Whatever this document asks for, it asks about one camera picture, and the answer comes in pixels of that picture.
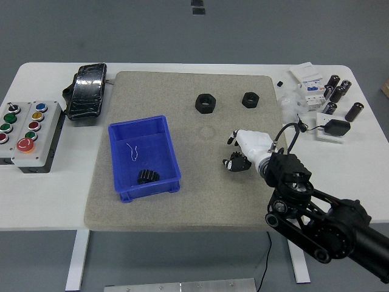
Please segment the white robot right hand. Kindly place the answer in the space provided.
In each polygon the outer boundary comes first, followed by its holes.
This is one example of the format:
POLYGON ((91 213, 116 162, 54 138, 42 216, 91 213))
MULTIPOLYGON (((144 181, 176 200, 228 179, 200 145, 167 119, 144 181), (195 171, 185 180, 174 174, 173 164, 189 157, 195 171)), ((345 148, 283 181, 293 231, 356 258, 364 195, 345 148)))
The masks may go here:
POLYGON ((235 141, 241 152, 233 152, 230 159, 224 159, 223 164, 231 172, 242 172, 255 166, 256 171, 265 176, 270 161, 270 147, 273 140, 267 133, 250 130, 235 130, 229 137, 227 144, 235 141))

